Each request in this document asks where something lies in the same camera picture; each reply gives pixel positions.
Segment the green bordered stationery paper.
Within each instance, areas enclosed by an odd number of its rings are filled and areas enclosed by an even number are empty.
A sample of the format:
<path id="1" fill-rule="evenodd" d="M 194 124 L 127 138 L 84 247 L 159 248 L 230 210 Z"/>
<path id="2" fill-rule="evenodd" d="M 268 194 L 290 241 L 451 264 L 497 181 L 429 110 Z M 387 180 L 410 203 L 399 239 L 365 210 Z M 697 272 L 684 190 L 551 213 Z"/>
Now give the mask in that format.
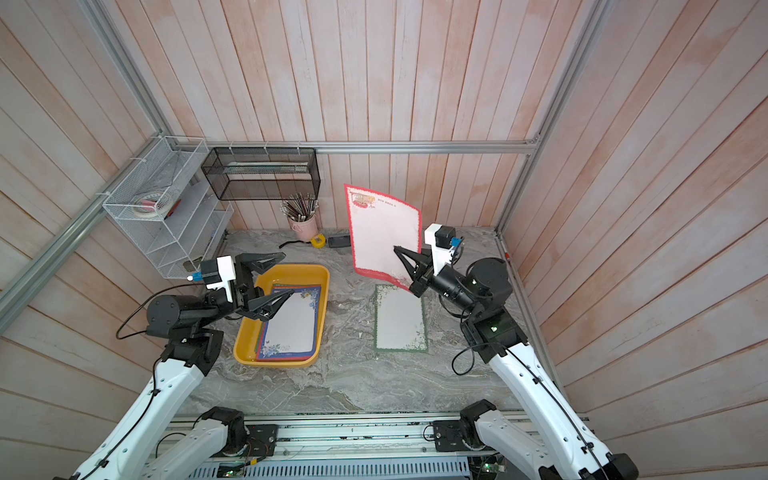
<path id="1" fill-rule="evenodd" d="M 375 349 L 427 352 L 428 338 L 422 300 L 410 291 L 380 284 L 375 288 Z"/>

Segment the blue bordered stationery paper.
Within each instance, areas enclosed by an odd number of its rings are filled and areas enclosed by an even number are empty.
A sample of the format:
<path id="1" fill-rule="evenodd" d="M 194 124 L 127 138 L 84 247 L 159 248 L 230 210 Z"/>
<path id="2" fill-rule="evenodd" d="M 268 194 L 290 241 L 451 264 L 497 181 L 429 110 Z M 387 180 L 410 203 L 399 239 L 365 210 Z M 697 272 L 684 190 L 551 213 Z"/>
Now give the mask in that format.
<path id="1" fill-rule="evenodd" d="M 316 351 L 321 286 L 275 284 L 273 292 L 284 289 L 294 289 L 295 293 L 262 327 L 256 349 L 258 361 L 306 360 Z"/>

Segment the yellow plastic storage tray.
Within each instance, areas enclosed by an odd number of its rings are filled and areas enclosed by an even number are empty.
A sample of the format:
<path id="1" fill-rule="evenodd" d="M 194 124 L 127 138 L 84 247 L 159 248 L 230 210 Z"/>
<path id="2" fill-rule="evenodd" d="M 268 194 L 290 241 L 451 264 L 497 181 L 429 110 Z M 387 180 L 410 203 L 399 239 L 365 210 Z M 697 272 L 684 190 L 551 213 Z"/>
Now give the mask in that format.
<path id="1" fill-rule="evenodd" d="M 244 318 L 233 347 L 237 362 L 253 367 L 313 365 L 322 343 L 330 273 L 316 264 L 284 264 L 256 281 L 267 293 L 293 294 L 267 321 Z"/>

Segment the red bordered stationery paper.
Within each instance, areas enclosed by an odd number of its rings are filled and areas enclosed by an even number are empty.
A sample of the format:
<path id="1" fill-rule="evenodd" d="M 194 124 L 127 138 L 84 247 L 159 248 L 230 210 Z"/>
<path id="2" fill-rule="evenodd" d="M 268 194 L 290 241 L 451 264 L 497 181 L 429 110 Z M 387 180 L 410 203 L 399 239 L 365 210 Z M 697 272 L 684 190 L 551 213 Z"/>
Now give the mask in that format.
<path id="1" fill-rule="evenodd" d="M 421 212 L 362 187 L 346 185 L 345 196 L 355 272 L 407 290 L 412 280 L 394 248 L 420 252 Z"/>

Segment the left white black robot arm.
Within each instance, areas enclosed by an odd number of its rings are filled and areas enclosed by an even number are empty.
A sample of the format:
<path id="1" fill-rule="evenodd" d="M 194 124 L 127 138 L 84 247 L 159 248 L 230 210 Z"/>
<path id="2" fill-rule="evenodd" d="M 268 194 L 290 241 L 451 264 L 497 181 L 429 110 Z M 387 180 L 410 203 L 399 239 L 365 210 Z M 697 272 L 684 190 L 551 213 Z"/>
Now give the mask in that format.
<path id="1" fill-rule="evenodd" d="M 217 361 L 223 333 L 212 323 L 229 316 L 273 319 L 292 290 L 267 294 L 255 284 L 285 258 L 284 253 L 243 253 L 203 261 L 188 276 L 198 296 L 161 290 L 141 304 L 145 334 L 166 340 L 151 378 L 133 405 L 95 452 L 73 473 L 75 479 L 185 479 L 216 454 L 239 457 L 251 434 L 238 410 L 214 407 L 193 430 L 159 456 L 153 453 L 178 410 Z"/>

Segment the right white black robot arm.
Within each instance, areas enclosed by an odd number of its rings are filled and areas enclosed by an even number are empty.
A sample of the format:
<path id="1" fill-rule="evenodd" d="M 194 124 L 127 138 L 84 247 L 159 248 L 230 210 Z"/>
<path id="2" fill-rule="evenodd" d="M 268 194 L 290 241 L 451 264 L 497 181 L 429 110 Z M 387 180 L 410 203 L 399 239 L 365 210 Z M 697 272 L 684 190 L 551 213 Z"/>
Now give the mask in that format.
<path id="1" fill-rule="evenodd" d="M 638 478 L 629 455 L 612 452 L 575 413 L 506 309 L 512 285 L 505 261 L 482 258 L 460 274 L 451 264 L 436 269 L 437 251 L 395 247 L 412 281 L 410 291 L 421 296 L 432 289 L 459 308 L 469 350 L 503 380 L 539 434 L 532 438 L 490 401 L 479 400 L 460 413 L 463 442 L 497 451 L 529 479 Z"/>

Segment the pink pencil cup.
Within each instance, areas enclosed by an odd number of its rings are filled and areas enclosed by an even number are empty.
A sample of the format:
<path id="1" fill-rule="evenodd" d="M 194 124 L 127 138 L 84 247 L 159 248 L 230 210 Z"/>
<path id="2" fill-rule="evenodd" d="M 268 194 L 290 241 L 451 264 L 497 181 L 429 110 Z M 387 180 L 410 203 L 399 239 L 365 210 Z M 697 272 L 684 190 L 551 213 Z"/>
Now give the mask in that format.
<path id="1" fill-rule="evenodd" d="M 289 223 L 297 239 L 302 242 L 310 242 L 320 234 L 316 216 L 304 221 L 290 220 Z"/>

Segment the yellow tape measure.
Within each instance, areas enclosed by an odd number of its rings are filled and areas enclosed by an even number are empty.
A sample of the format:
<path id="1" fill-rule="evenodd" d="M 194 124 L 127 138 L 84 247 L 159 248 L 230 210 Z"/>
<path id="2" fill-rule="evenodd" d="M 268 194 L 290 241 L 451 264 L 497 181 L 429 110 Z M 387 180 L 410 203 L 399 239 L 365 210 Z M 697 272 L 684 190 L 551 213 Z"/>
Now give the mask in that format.
<path id="1" fill-rule="evenodd" d="M 327 240 L 322 233 L 318 233 L 310 239 L 311 245 L 316 249 L 322 249 L 326 246 Z"/>

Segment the pencils bundle in cup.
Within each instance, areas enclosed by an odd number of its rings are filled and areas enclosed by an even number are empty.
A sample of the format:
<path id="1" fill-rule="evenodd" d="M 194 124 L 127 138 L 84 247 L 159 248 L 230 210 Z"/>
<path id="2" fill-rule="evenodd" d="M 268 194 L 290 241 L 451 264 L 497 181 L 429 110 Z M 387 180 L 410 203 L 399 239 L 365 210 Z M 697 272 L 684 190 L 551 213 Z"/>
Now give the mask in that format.
<path id="1" fill-rule="evenodd" d="M 311 220 L 318 208 L 318 200 L 311 195 L 294 194 L 281 201 L 281 211 L 289 221 L 301 223 Z"/>

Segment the tape roll on shelf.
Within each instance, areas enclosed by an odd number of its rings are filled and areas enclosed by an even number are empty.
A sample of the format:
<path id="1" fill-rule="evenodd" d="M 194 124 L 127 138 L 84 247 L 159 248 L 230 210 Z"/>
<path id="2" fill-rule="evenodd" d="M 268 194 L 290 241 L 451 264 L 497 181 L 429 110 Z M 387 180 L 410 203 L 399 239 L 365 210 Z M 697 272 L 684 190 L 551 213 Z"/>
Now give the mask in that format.
<path id="1" fill-rule="evenodd" d="M 139 219 L 164 219 L 178 202 L 179 199 L 172 192 L 152 191 L 136 197 L 130 205 L 130 211 Z"/>

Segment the black mesh wall basket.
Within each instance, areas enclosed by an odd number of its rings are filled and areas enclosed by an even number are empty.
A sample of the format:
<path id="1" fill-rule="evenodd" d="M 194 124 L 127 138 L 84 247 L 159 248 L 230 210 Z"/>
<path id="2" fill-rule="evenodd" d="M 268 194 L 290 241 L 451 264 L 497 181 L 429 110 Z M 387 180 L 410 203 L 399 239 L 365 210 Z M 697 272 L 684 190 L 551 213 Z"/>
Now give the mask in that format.
<path id="1" fill-rule="evenodd" d="M 321 186 L 316 153 L 303 147 L 215 147 L 201 169 L 224 201 L 315 199 Z"/>

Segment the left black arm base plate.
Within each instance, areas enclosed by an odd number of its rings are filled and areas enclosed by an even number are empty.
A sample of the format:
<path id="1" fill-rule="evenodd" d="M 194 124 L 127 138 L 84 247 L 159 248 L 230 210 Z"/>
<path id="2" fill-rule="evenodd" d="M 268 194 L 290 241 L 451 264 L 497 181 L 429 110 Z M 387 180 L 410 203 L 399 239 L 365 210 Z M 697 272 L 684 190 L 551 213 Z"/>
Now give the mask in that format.
<path id="1" fill-rule="evenodd" d="M 213 457 L 266 458 L 274 454 L 277 424 L 225 425 L 224 446 Z"/>

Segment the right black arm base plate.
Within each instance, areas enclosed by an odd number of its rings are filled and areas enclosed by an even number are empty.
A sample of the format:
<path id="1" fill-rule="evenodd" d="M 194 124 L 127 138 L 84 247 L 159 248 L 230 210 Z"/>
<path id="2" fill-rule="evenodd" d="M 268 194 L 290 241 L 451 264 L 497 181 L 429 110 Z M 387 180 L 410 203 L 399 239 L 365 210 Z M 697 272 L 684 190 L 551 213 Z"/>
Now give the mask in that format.
<path id="1" fill-rule="evenodd" d="M 470 456 L 498 454 L 484 444 L 474 422 L 466 419 L 436 420 L 431 423 L 435 448 L 442 453 L 464 453 Z"/>

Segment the aluminium front rail frame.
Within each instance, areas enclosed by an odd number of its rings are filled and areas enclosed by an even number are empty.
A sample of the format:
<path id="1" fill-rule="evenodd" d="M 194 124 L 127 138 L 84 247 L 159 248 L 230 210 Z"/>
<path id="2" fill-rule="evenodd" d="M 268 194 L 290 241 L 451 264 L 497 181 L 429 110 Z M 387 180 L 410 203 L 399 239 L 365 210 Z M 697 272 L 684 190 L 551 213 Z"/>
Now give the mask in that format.
<path id="1" fill-rule="evenodd" d="M 370 455 L 394 450 L 412 453 L 420 444 L 432 443 L 435 448 L 431 423 L 436 420 L 447 419 L 411 422 L 406 418 L 363 418 L 345 419 L 340 424 L 325 420 L 312 422 L 299 419 L 284 427 L 278 426 L 274 454 L 282 450 L 288 455 L 298 455 L 301 458 L 309 457 L 313 453 L 350 456 L 354 449 Z"/>

